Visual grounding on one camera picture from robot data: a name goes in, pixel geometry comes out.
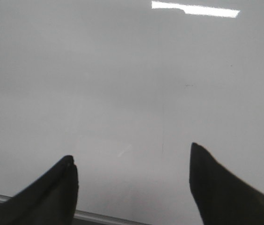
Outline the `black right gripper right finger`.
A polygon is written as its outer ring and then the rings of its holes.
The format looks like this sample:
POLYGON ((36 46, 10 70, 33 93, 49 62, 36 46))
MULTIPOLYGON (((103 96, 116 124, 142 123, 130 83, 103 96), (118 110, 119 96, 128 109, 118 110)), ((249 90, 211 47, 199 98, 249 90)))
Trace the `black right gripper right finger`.
POLYGON ((264 225, 264 193, 192 143, 189 184, 205 225, 264 225))

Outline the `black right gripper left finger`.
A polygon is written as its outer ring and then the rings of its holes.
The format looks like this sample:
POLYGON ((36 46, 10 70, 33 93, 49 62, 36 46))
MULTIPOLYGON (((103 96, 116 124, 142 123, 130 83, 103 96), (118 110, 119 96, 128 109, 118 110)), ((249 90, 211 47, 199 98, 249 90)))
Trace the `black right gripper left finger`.
POLYGON ((0 204, 0 225, 70 225, 78 191, 73 156, 63 156, 32 184, 0 204))

